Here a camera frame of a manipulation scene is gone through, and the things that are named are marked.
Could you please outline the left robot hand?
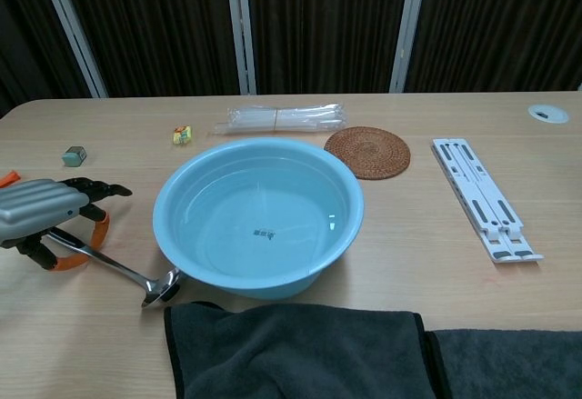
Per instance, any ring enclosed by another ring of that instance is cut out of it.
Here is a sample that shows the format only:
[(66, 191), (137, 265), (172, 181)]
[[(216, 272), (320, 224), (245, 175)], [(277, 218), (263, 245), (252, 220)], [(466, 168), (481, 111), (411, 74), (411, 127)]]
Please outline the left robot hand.
[(85, 264), (84, 253), (58, 257), (42, 238), (60, 224), (79, 215), (95, 223), (89, 246), (95, 250), (108, 232), (109, 214), (95, 203), (110, 196), (130, 196), (133, 192), (118, 184), (86, 177), (63, 181), (36, 179), (1, 189), (1, 246), (16, 249), (43, 269), (63, 272)]

